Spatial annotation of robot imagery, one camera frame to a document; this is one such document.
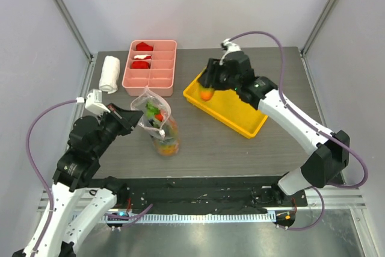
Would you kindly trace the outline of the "fake mango orange green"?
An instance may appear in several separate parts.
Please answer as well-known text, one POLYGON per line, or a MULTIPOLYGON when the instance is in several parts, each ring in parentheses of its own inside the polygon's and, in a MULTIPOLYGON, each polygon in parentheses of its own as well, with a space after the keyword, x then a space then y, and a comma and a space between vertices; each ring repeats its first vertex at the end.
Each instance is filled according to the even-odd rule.
POLYGON ((203 86, 199 86, 199 96, 200 99, 207 102, 212 99, 214 96, 215 90, 213 88, 205 88, 203 86))

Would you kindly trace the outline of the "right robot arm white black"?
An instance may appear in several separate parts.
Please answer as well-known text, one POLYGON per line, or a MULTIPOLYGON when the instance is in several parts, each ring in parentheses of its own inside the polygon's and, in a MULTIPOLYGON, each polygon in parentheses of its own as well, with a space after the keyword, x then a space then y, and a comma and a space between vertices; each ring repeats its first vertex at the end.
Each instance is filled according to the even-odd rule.
POLYGON ((295 105, 279 95, 278 86, 269 78, 254 74, 244 52, 231 52, 221 60, 209 59, 198 82, 204 88, 233 90, 240 100, 278 123, 308 154, 307 161, 283 175, 272 190, 277 205, 287 205, 305 188, 323 188, 348 165, 349 136, 343 131, 334 133, 303 111, 294 114, 295 105))

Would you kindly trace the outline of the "clear zip top bag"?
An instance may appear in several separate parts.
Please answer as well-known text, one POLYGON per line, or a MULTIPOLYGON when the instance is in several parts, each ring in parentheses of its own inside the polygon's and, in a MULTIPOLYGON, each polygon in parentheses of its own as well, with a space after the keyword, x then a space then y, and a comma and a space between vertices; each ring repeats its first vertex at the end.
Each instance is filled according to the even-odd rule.
POLYGON ((163 97, 156 94, 154 91, 151 91, 150 88, 146 86, 141 94, 131 102, 131 110, 141 110, 144 113, 138 122, 138 125, 149 134, 154 147, 157 143, 178 143, 180 147, 177 123, 171 115, 171 106, 163 97), (146 117, 147 102, 151 102, 161 110, 161 114, 164 117, 162 122, 156 119, 148 119, 146 117))

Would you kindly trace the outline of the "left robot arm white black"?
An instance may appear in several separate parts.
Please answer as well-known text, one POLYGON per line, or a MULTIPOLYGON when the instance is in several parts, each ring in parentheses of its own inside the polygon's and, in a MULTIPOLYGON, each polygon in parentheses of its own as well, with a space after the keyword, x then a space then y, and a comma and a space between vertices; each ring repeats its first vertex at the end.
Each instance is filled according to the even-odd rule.
POLYGON ((76 256, 102 216, 113 207, 127 204, 127 185, 110 176, 82 212, 70 219, 100 167, 100 157, 118 136, 130 134, 142 116, 140 110, 108 104, 101 112, 74 122, 68 148, 57 162, 53 184, 44 184, 49 202, 40 223, 28 245, 13 256, 76 256))

